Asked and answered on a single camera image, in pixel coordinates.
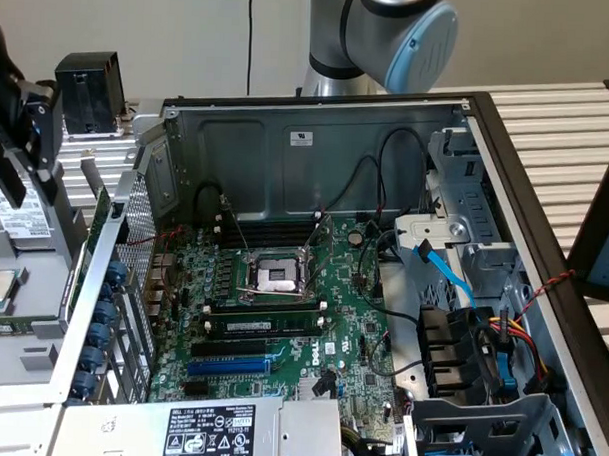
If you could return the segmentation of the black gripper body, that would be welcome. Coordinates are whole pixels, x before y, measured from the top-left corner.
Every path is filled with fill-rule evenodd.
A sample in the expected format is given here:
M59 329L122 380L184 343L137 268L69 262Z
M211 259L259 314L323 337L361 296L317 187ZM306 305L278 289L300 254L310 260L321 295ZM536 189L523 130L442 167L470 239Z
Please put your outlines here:
M0 146L19 155L24 164L36 163L37 130L19 83L25 77L8 55L0 26Z

